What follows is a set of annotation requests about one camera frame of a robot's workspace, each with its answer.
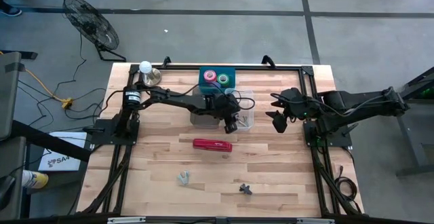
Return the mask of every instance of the black fan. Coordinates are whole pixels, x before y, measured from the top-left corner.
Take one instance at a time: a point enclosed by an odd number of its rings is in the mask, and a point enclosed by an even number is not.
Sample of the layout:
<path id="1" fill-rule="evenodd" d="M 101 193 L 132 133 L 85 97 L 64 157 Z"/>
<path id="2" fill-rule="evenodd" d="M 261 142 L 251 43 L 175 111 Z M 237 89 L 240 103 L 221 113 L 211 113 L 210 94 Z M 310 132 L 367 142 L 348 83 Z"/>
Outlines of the black fan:
<path id="1" fill-rule="evenodd" d="M 126 62 L 124 56 L 112 51 L 119 45 L 119 38 L 98 10 L 84 0 L 63 0 L 63 10 L 71 24 L 95 45 L 101 60 Z M 121 59 L 105 59 L 101 52 L 109 52 Z"/>

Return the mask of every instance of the person's foot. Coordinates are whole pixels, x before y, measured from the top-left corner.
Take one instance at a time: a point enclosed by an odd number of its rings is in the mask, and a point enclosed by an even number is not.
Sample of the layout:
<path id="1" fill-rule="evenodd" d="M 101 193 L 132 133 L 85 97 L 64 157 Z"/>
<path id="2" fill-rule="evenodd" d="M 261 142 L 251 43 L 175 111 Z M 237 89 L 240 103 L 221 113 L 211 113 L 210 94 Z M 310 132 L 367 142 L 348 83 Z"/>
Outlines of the person's foot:
<path id="1" fill-rule="evenodd" d="M 15 17 L 19 16 L 22 11 L 16 7 L 12 7 L 7 3 L 0 3 L 0 13 L 5 14 L 7 16 Z"/>

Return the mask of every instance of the wooden table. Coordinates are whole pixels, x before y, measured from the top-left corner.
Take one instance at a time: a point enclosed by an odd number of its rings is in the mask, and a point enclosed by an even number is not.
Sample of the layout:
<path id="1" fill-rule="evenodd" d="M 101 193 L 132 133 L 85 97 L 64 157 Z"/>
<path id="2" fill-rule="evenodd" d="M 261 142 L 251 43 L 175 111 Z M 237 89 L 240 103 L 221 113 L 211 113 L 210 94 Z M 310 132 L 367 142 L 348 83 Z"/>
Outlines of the wooden table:
<path id="1" fill-rule="evenodd" d="M 113 64 L 106 98 L 126 85 L 130 65 Z M 335 90 L 331 67 L 313 68 L 318 92 Z M 198 71 L 161 73 L 159 86 L 177 92 L 187 91 L 198 82 Z M 195 129 L 186 109 L 169 105 L 156 104 L 141 111 L 141 128 L 132 151 L 122 215 L 320 217 L 312 157 L 304 142 L 302 122 L 288 122 L 286 132 L 278 134 L 272 119 L 265 115 L 265 111 L 276 110 L 270 105 L 274 101 L 270 93 L 291 87 L 300 89 L 297 72 L 237 71 L 237 89 L 252 90 L 256 101 L 254 126 L 247 132 L 225 134 L 222 124 L 215 130 Z M 116 94 L 102 117 L 112 118 L 120 106 L 121 94 Z M 194 138 L 231 142 L 233 152 L 193 149 Z M 77 210 L 88 207 L 105 185 L 112 154 L 111 145 L 92 154 Z M 342 165 L 343 175 L 357 184 L 349 154 L 340 148 L 330 148 L 330 157 L 335 176 Z M 177 180 L 184 170 L 190 172 L 187 186 Z M 250 185 L 253 195 L 239 192 L 242 183 Z M 325 196 L 331 210 L 327 187 Z M 356 201 L 362 206 L 360 194 Z"/>

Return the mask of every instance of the teal box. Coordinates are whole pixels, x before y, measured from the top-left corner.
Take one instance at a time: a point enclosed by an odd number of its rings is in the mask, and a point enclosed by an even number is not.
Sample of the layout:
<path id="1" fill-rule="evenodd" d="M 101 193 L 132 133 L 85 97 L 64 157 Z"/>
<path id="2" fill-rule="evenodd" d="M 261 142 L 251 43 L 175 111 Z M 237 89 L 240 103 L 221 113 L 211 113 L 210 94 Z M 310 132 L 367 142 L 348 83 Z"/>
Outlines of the teal box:
<path id="1" fill-rule="evenodd" d="M 213 86 L 208 81 L 205 80 L 205 77 L 203 76 L 206 71 L 212 70 L 216 73 L 216 77 L 218 77 L 221 74 L 226 74 L 229 78 L 229 82 L 226 85 L 221 85 L 217 81 L 214 82 L 217 86 L 220 86 L 220 89 L 225 92 L 226 89 L 233 89 L 235 88 L 235 68 L 231 67 L 201 67 L 199 70 L 199 89 L 201 90 L 202 94 L 215 94 L 219 93 L 220 90 L 216 88 L 216 86 Z"/>

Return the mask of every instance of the concrete floor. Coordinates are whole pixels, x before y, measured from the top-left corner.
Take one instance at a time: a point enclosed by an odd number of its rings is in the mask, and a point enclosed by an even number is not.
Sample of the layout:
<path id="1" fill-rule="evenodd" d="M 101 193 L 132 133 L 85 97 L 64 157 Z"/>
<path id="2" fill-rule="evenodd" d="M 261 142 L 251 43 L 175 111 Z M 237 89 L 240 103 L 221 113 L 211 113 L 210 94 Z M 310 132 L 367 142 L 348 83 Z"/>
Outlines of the concrete floor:
<path id="1" fill-rule="evenodd" d="M 24 7 L 60 7 L 63 0 L 6 0 Z M 171 10 L 285 10 L 302 11 L 301 0 L 86 0 L 99 8 Z M 317 12 L 434 12 L 434 0 L 309 0 Z M 260 62 L 264 54 L 276 63 L 312 64 L 304 17 L 194 16 L 107 14 L 121 43 L 117 51 L 129 61 Z M 314 18 L 313 28 L 321 64 L 330 64 L 336 86 L 348 92 L 402 86 L 433 66 L 434 19 Z M 0 17 L 0 49 L 38 52 L 28 69 L 51 89 L 70 79 L 79 57 L 79 33 L 61 14 L 23 13 Z M 83 40 L 81 67 L 75 83 L 61 86 L 60 97 L 76 97 L 105 88 L 111 69 L 91 43 Z M 20 79 L 37 88 L 28 74 Z M 28 90 L 37 99 L 44 97 Z M 82 109 L 103 98 L 95 92 L 74 106 Z M 46 102 L 54 123 L 45 131 L 88 126 L 91 119 L 73 121 L 60 105 Z M 86 116 L 91 112 L 76 113 Z M 30 123 L 39 117 L 36 102 L 18 92 L 15 118 Z M 38 128 L 50 122 L 44 118 Z M 398 179 L 396 170 L 410 167 L 412 157 L 395 118 L 376 117 L 361 122 L 351 133 L 363 205 L 373 217 L 432 222 L 434 174 Z M 70 187 L 33 198 L 34 217 L 66 214 L 75 193 Z M 43 208 L 44 203 L 57 208 Z"/>

